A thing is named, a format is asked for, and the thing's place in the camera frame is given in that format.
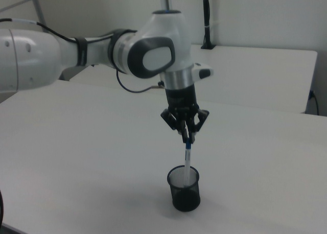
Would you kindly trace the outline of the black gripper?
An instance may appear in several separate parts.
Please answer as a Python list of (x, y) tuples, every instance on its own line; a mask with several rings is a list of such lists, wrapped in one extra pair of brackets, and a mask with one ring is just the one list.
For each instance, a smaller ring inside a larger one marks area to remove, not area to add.
[[(188, 141), (188, 133), (186, 130), (186, 123), (184, 120), (174, 118), (172, 113), (175, 112), (191, 112), (188, 120), (189, 141), (191, 144), (195, 141), (195, 135), (200, 131), (204, 125), (209, 111), (199, 109), (196, 99), (195, 85), (188, 86), (183, 89), (170, 90), (165, 89), (168, 101), (168, 109), (161, 113), (161, 117), (172, 129), (176, 130), (181, 135), (183, 143)], [(195, 116), (197, 115), (198, 123), (195, 123)]]

